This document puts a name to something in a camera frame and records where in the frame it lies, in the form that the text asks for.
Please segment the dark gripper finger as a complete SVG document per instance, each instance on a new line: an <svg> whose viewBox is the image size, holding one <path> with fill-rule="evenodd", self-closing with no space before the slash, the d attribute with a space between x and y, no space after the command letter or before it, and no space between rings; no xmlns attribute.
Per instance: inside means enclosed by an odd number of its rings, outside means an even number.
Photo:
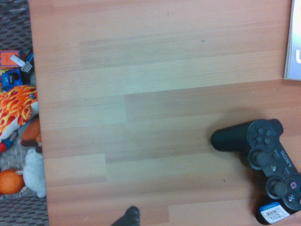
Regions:
<svg viewBox="0 0 301 226"><path fill-rule="evenodd" d="M139 226L140 210L136 206L129 207L125 214L116 220L111 226Z"/></svg>

